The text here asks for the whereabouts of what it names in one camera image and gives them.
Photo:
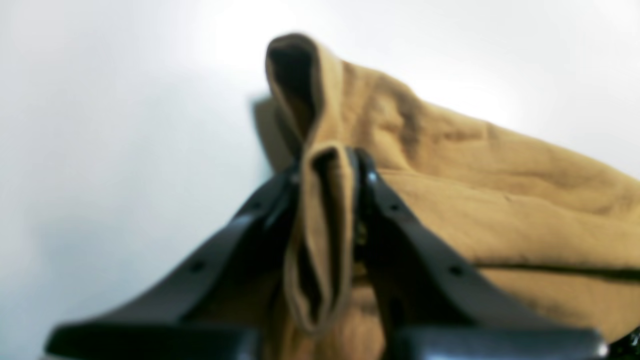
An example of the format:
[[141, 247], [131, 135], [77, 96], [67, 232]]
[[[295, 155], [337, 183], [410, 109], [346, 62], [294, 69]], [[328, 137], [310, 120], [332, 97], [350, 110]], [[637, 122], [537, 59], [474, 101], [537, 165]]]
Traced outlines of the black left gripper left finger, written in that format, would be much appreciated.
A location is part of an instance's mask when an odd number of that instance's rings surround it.
[[260, 360], [257, 325], [191, 322], [214, 296], [277, 267], [297, 202], [294, 162], [151, 289], [100, 316], [62, 323], [45, 354], [63, 360]]

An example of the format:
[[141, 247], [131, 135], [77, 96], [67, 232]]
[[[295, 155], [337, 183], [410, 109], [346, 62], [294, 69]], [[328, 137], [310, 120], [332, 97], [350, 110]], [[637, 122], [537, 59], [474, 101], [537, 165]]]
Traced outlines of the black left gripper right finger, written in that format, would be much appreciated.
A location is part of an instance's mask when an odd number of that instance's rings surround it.
[[489, 282], [423, 226], [363, 149], [355, 258], [374, 287], [384, 360], [605, 360], [598, 331], [542, 317]]

